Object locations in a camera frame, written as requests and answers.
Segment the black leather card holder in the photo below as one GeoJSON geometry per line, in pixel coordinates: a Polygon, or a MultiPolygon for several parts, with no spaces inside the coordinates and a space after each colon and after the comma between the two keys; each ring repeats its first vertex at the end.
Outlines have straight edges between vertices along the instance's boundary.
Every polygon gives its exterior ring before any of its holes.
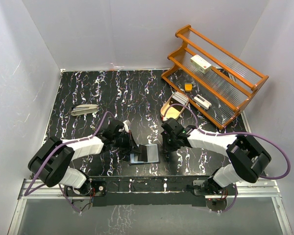
{"type": "Polygon", "coordinates": [[[158,144],[139,144],[138,151],[130,153],[129,163],[131,165],[160,163],[158,144]]]}

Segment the beige oval card tray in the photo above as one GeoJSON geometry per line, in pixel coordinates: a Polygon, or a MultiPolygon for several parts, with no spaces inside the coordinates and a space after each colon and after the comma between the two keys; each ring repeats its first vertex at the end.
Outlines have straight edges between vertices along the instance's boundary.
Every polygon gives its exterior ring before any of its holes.
{"type": "Polygon", "coordinates": [[[173,118],[177,120],[181,113],[185,110],[184,105],[182,104],[174,104],[172,103],[172,95],[170,98],[164,103],[160,110],[160,115],[162,121],[166,121],[169,118],[173,118]]]}

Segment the stack of credit cards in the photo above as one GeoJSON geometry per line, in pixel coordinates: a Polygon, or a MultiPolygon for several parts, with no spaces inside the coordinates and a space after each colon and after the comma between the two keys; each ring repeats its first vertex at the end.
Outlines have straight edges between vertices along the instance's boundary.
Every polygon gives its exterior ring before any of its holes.
{"type": "Polygon", "coordinates": [[[186,106],[189,102],[188,97],[179,92],[173,93],[171,100],[172,100],[172,103],[174,104],[182,104],[184,106],[186,106]]]}

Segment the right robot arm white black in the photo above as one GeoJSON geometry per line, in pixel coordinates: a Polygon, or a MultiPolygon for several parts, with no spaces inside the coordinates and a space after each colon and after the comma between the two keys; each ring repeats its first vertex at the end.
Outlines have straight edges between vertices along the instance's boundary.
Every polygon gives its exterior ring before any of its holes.
{"type": "Polygon", "coordinates": [[[215,170],[200,186],[193,186],[207,194],[220,194],[228,185],[239,181],[255,183],[271,161],[262,145],[245,133],[219,136],[194,125],[183,127],[173,118],[164,121],[161,127],[164,150],[168,153],[181,147],[203,148],[229,158],[228,165],[215,170]]]}

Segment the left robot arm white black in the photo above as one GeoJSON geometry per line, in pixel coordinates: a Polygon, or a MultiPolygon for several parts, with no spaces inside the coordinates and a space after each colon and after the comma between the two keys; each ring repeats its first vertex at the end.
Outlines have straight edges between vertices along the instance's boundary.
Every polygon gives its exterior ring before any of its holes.
{"type": "Polygon", "coordinates": [[[91,191],[91,179],[81,170],[70,167],[70,163],[111,148],[118,148],[123,154],[139,153],[129,126],[128,120],[114,119],[94,136],[75,140],[50,137],[29,161],[28,169],[49,188],[60,184],[87,195],[91,191]]]}

